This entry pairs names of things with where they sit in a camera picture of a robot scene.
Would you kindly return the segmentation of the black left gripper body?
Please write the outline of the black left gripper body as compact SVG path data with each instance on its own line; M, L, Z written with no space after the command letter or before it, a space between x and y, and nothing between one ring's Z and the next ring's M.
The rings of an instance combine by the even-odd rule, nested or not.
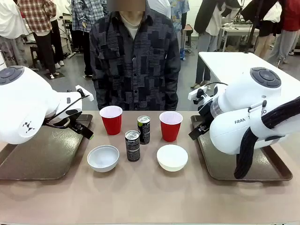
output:
M82 111L79 111L77 109L71 109L71 110L66 110L66 114L68 115L68 118L70 120L67 128L70 128L73 131L81 131L82 124L78 122L77 119L82 114Z

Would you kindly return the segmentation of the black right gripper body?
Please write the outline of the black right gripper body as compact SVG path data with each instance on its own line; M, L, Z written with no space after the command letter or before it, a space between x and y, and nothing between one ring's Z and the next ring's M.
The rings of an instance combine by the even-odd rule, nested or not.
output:
M213 121L213 116L210 112L210 105L211 103L206 103L198 107L198 112L202 117L202 123L200 126L202 131L208 131Z

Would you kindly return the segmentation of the red plastic cup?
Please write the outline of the red plastic cup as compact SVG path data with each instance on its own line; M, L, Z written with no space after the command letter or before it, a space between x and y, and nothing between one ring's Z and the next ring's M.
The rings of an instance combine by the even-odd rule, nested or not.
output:
M122 108L110 105L102 108L99 114L108 135L117 135L121 132Z
M161 123L162 138L167 142L177 139L183 117L175 111L166 111L159 116Z

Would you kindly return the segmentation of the white translucent plastic bowl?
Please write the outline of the white translucent plastic bowl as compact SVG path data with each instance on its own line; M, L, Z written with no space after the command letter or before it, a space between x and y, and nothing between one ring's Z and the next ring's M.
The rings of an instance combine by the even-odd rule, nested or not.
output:
M116 147L101 145L89 152L87 162L94 171L105 173L116 167L119 158L120 153Z

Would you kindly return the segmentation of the black Pepsi soda can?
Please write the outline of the black Pepsi soda can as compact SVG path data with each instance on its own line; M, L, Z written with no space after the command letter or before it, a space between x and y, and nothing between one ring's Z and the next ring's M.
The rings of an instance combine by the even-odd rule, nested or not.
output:
M150 117L139 116L137 118L137 125L140 133L140 144L148 144L150 142Z
M127 159L131 162L140 159L140 134L138 131L129 130L125 133Z

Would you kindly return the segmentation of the person's left forearm dark sleeve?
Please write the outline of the person's left forearm dark sleeve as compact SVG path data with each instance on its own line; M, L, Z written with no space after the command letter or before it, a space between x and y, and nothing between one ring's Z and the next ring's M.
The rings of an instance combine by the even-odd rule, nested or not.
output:
M175 111L178 105L178 75L173 74L165 77L165 110Z

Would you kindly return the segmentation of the white opaque bowl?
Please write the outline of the white opaque bowl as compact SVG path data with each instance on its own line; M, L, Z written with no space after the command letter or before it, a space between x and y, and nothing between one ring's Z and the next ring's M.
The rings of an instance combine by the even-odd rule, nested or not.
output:
M174 144L164 145L157 151L157 161L166 171L177 172L188 162L188 153L184 148Z

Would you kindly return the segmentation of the large white table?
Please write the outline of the large white table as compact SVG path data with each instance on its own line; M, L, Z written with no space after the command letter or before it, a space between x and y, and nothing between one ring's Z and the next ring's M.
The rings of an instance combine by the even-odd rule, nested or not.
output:
M199 52L198 55L201 57L214 77L220 82L229 84L241 76L242 72L249 70L250 68L264 67L271 69L279 75L284 88L293 87L300 89L299 80L259 58L253 53Z

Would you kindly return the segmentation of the dark stool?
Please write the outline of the dark stool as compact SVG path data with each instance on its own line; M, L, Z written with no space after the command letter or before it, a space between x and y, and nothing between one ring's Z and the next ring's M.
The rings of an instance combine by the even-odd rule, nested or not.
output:
M30 55L32 59L32 66L31 69L38 71L39 65L38 65L38 47L36 45L30 46Z

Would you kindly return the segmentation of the small white desk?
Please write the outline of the small white desk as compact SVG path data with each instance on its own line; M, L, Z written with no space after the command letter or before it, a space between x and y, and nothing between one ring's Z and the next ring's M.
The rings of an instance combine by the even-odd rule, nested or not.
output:
M248 34L251 24L231 24L223 25L218 34L217 51L225 52L229 37L236 37L235 49L238 50L240 44L248 41Z

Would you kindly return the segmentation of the bystander in black jacket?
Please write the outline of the bystander in black jacket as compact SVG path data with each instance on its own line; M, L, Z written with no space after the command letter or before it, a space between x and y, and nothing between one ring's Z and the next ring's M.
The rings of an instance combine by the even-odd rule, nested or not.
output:
M194 30L198 52L215 52L222 24L230 23L241 9L241 0L202 0Z

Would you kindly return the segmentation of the black tripod stand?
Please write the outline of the black tripod stand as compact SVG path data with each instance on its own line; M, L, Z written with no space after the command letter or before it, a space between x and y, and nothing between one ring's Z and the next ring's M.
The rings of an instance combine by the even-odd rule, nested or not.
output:
M260 0L251 0L251 2L248 3L248 5L245 7L242 13L244 20L250 21L252 23L251 30L248 34L247 45L245 47L244 53L249 53L251 42L254 36L254 31L258 23L258 17L260 12L259 1Z

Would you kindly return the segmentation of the bystander in red plaid shirt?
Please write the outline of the bystander in red plaid shirt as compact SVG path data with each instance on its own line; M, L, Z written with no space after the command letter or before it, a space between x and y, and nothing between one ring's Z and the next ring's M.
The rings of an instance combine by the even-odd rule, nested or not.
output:
M54 79L59 73L54 63L50 19L56 16L56 5L51 0L18 0L18 6L34 35L49 76Z

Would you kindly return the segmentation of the bystander in blue floral shirt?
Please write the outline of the bystander in blue floral shirt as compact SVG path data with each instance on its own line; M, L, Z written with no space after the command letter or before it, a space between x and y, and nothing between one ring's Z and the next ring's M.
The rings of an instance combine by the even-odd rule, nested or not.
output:
M171 21L177 33L179 43L180 59L185 60L184 56L184 29L187 21L187 13L190 10L188 0L168 0L171 6Z

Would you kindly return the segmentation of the bystander in white shirt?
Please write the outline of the bystander in white shirt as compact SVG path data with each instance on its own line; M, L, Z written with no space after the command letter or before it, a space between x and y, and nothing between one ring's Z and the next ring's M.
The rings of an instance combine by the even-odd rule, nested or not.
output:
M0 0L0 51L7 66L28 67L22 36L27 29L14 0Z

